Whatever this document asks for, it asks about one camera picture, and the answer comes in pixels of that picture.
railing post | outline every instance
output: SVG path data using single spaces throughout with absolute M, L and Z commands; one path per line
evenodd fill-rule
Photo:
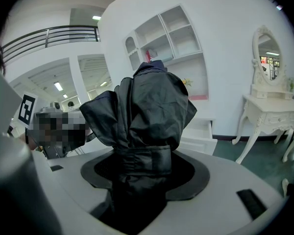
M 48 36 L 49 36 L 49 29 L 47 30 L 47 34 L 46 34 L 46 43 L 45 43 L 45 48 L 48 47 Z
M 94 30 L 95 30 L 95 37 L 96 37 L 96 42 L 98 42 L 97 28 L 95 27 L 95 28 L 94 28 Z

white dressing table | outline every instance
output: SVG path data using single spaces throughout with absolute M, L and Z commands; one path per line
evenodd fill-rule
M 252 62 L 255 74 L 251 95 L 244 95 L 246 100 L 244 112 L 239 123 L 238 136 L 232 140 L 232 144 L 237 144 L 240 140 L 246 118 L 254 125 L 254 132 L 249 137 L 242 154 L 236 160 L 239 164 L 248 154 L 261 132 L 271 134 L 279 130 L 280 132 L 274 140 L 276 144 L 284 131 L 294 130 L 294 99 L 292 99 L 293 93 L 287 90 L 288 79 L 285 75 L 282 53 L 273 34 L 265 26 L 260 27 L 254 34 L 253 53 Z M 272 70 L 265 73 L 265 67 L 260 61 L 260 56 L 268 56 L 269 53 L 275 53 L 275 56 L 279 56 L 280 66 L 278 71 L 274 71 L 276 73 L 273 77 Z M 288 154 L 293 147 L 294 140 L 284 154 L 283 162 L 287 161 Z

vanity mirror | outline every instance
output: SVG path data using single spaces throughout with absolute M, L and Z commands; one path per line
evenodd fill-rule
M 255 74 L 251 94 L 257 98 L 291 99 L 293 94 L 287 91 L 283 55 L 274 35 L 265 26 L 254 34 L 253 53 Z

black folded umbrella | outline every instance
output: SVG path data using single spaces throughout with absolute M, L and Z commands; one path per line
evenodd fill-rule
M 182 81 L 162 61 L 142 63 L 133 78 L 80 107 L 93 133 L 117 155 L 113 226 L 137 234 L 166 205 L 171 151 L 196 113 Z

black metal railing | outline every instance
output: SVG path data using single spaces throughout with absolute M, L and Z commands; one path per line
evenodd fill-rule
M 16 57 L 58 44 L 85 41 L 98 42 L 99 40 L 97 26 L 63 25 L 41 29 L 19 37 L 3 46 L 3 60 L 5 63 L 12 62 L 12 59 Z

